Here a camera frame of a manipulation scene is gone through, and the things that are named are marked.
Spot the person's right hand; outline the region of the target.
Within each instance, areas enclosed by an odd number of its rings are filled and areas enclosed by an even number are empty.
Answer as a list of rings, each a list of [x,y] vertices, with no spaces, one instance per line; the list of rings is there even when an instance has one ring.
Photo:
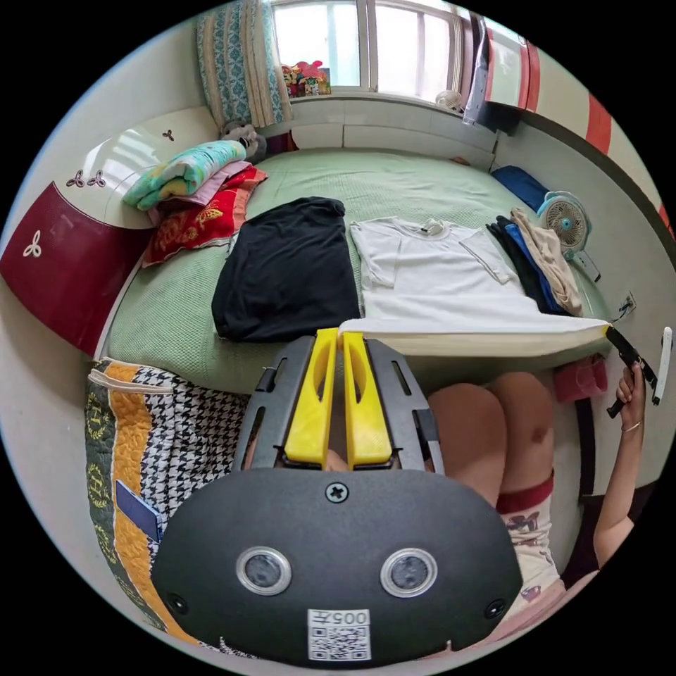
[[[616,396],[623,404],[620,411],[623,432],[638,428],[644,420],[646,405],[645,379],[639,362],[625,367]]]

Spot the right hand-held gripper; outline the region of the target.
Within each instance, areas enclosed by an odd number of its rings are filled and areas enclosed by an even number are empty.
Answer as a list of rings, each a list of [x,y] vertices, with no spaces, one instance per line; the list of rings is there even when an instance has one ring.
[[[655,406],[658,406],[658,376],[655,374],[652,367],[647,361],[645,361],[643,357],[641,357],[639,352],[629,343],[629,341],[616,328],[614,328],[613,325],[607,324],[604,327],[604,336],[615,347],[619,353],[620,359],[628,368],[631,368],[635,363],[638,363],[641,366],[645,380],[649,384],[650,388],[652,388],[653,394],[651,403]]]

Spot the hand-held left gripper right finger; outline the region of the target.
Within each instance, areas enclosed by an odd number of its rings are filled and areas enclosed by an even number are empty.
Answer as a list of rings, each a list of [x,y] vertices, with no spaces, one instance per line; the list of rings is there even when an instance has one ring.
[[[361,333],[342,334],[347,463],[350,470],[386,465],[392,446],[375,372]]]

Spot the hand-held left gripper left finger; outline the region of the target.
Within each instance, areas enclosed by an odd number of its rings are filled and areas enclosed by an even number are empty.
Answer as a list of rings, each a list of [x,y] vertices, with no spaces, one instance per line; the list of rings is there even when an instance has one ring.
[[[290,463],[327,465],[338,329],[318,331],[301,382],[284,452]]]

